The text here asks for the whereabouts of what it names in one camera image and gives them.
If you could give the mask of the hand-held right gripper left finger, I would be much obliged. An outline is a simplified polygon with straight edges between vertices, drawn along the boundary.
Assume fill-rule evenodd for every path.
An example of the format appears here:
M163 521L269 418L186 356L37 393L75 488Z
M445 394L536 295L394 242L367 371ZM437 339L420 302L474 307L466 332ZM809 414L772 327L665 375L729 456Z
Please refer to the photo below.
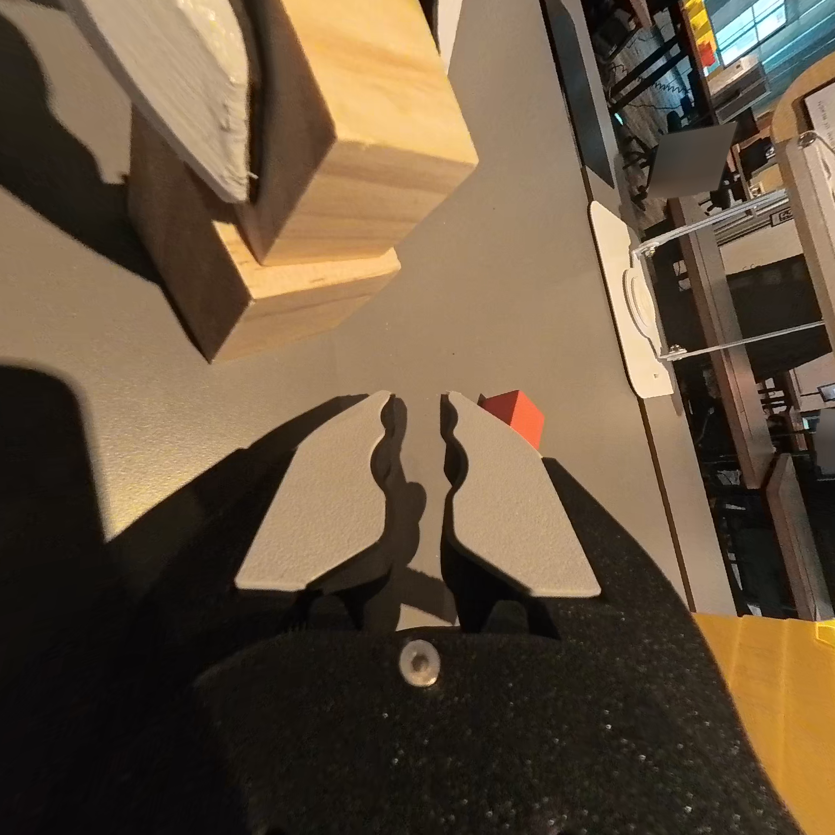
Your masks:
M246 594L334 596L364 630L396 626L391 580L410 561L407 412L368 394L296 447L235 575Z

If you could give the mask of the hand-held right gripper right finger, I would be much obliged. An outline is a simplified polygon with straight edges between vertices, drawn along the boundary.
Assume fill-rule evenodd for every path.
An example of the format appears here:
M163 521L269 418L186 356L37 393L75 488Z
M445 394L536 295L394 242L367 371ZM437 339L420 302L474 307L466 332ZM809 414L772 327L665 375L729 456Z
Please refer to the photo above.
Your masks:
M442 575L461 627L482 631L496 605L553 631L549 605L600 600L602 588L538 447L458 391L442 397Z

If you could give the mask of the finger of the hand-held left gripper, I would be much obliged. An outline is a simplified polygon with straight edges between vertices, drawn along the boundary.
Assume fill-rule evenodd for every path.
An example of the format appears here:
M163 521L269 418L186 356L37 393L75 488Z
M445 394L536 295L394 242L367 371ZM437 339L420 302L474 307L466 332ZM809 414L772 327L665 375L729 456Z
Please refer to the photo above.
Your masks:
M225 203L249 200L253 19L239 1L64 1L131 103Z

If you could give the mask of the large pale wooden cube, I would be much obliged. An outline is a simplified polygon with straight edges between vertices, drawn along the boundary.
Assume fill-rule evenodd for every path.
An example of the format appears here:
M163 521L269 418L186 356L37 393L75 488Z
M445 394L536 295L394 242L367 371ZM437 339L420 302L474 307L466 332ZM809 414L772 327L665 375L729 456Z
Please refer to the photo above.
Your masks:
M478 165L416 1L250 2L261 60L259 263L382 256Z

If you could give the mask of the pale wooden block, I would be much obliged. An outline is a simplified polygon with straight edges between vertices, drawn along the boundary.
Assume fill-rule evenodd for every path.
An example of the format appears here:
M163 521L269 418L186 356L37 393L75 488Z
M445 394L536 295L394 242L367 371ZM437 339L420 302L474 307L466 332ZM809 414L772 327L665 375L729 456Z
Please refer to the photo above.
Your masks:
M400 271L382 256L261 265L221 201L135 107L127 208L195 346L209 362L271 350L333 329Z

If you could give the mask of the red wooden cube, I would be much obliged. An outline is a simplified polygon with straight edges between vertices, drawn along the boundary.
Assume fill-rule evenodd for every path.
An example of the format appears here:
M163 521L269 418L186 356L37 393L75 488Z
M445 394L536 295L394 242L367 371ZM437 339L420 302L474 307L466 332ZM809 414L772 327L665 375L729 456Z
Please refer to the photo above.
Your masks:
M490 397L480 394L477 403L539 450L545 416L523 391L507 391Z

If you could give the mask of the white charging pad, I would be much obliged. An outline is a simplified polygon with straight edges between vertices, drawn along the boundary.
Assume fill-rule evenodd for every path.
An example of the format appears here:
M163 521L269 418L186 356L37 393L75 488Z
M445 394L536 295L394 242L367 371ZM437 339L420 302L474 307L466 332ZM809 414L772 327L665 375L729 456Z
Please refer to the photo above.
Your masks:
M661 359L664 340L658 309L631 228L597 200L589 205L590 225L621 346L627 377L643 400L674 391L670 363Z

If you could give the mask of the grey monitor back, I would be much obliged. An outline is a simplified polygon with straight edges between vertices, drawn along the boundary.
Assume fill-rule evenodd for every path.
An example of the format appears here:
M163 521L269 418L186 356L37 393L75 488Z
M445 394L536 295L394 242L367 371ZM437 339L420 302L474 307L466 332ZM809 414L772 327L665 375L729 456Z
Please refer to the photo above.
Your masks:
M582 4L539 5L580 163L590 181L616 190L617 148Z

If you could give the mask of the round wooden table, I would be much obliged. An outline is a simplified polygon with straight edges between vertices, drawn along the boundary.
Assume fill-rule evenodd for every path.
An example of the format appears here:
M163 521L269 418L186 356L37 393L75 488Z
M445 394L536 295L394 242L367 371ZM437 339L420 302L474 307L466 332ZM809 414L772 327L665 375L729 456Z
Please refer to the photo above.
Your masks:
M820 58L804 70L789 86L772 110L770 138L778 160L778 174L783 181L782 163L778 150L788 140L796 139L812 129L805 99L819 89L833 84L834 53Z

